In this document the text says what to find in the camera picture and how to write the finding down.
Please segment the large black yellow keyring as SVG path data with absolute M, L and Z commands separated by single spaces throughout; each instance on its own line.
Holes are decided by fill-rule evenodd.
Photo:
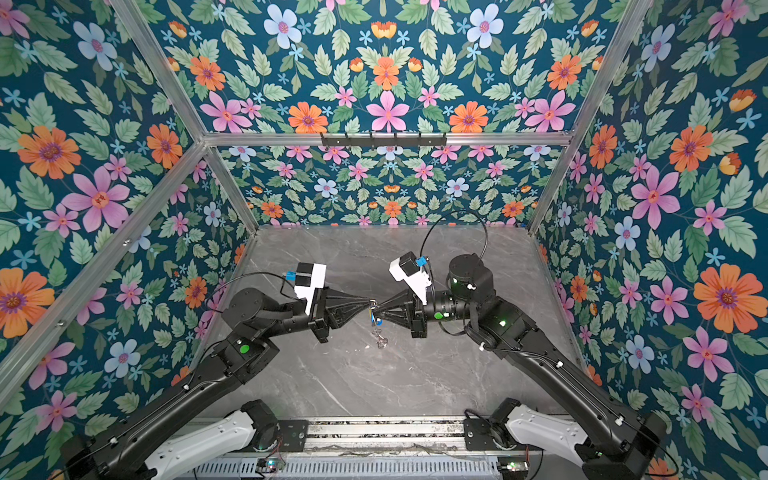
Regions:
M 369 315 L 370 315 L 370 321 L 372 326 L 372 334 L 376 338 L 376 345 L 379 349 L 384 349 L 388 345 L 388 339 L 383 335 L 382 331 L 382 325 L 381 326 L 375 326 L 373 325 L 372 318 L 380 318 L 376 313 L 376 308 L 378 307 L 377 301 L 375 299 L 371 299 L 369 301 Z

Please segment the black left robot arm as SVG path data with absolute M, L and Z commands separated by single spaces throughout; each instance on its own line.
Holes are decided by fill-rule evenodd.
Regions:
M 176 432 L 220 398 L 247 384 L 278 354 L 272 339 L 310 330 L 322 343 L 329 332 L 370 307 L 369 300 L 328 287 L 306 299 L 278 301 L 255 288 L 231 299 L 222 317 L 228 336 L 160 397 L 98 435 L 70 438 L 61 448 L 61 479 L 173 479 L 225 453 L 266 451 L 280 432 L 261 400 L 245 403 L 215 424 L 182 437 Z

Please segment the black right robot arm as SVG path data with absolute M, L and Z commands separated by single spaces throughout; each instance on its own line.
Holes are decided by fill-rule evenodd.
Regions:
M 589 479 L 641 479 L 666 436 L 665 422 L 643 416 L 597 386 L 522 309 L 498 296 L 492 272 L 476 254 L 454 257 L 446 287 L 435 288 L 429 262 L 408 252 L 389 272 L 406 290 L 377 305 L 376 319 L 424 338 L 431 322 L 460 321 L 482 351 L 535 381 L 569 414 L 540 413 L 507 399 L 488 423 L 495 442 L 533 445 L 581 468 Z

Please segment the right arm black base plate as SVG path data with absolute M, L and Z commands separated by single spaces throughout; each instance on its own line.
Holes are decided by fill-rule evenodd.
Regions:
M 464 441 L 468 451 L 512 451 L 523 444 L 506 428 L 503 410 L 483 415 L 472 409 L 464 410 Z

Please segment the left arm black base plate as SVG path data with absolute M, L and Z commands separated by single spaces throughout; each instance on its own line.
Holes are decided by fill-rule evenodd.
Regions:
M 259 426 L 254 436 L 238 453 L 299 453 L 308 440 L 307 420 L 278 420 L 267 426 Z

